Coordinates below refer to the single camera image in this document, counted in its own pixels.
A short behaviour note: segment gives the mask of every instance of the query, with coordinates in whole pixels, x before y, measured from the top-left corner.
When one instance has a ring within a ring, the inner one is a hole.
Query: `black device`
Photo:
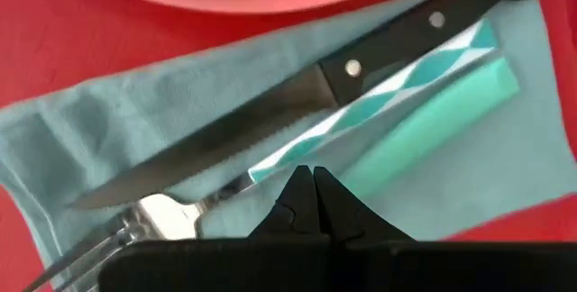
[[[242,239],[139,242],[101,270],[112,291],[577,291],[577,243],[416,242],[330,172],[300,166]]]

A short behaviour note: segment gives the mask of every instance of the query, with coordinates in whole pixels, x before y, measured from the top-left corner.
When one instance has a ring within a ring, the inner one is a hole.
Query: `cloth napkin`
[[[0,111],[0,183],[24,214],[45,265],[118,211],[66,205],[121,170],[214,121],[327,52],[422,0],[398,0],[234,45],[100,78]],[[537,0],[489,13],[521,95],[365,198],[417,239],[439,239],[494,216],[573,191],[545,23]],[[302,120],[171,188],[194,201],[303,132]],[[303,160],[338,176],[371,127]],[[287,169],[204,218],[208,237],[242,236],[268,213]]]

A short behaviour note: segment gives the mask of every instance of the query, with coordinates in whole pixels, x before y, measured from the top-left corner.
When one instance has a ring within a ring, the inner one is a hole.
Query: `teal and white handle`
[[[518,91],[504,58],[477,68],[375,142],[339,179],[356,196],[368,196]]]
[[[248,174],[253,182],[261,182],[271,173],[283,169],[497,48],[498,42],[490,24],[487,21],[474,24],[254,165]]]

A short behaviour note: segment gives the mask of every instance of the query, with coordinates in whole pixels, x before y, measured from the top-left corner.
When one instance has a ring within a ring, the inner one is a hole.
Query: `red placemat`
[[[153,61],[237,41],[280,27],[329,16],[384,0],[351,0],[307,12],[274,15],[221,15],[189,12],[140,0],[0,0],[0,106],[69,87]],[[542,0],[547,19],[563,117],[572,147],[577,147],[577,0]],[[573,9],[562,9],[563,6]],[[577,205],[575,198],[563,205]],[[548,218],[577,216],[573,208],[547,205]],[[530,215],[523,230],[544,217]],[[558,239],[575,239],[574,222],[556,230]],[[503,225],[494,238],[519,237],[523,230]],[[483,237],[489,237],[488,229]],[[41,273],[22,217],[0,189],[0,291],[19,291]],[[539,235],[535,239],[552,237]]]
[[[577,242],[577,195],[500,217],[456,234],[454,242]]]

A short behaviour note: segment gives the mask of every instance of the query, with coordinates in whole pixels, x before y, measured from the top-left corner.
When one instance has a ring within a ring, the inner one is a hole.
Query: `rivet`
[[[442,28],[444,26],[444,15],[439,12],[434,12],[429,16],[431,26],[435,28]]]
[[[350,59],[346,62],[346,65],[344,65],[344,70],[346,71],[347,74],[349,74],[349,76],[358,77],[359,75],[361,75],[362,70],[361,62],[355,59]]]

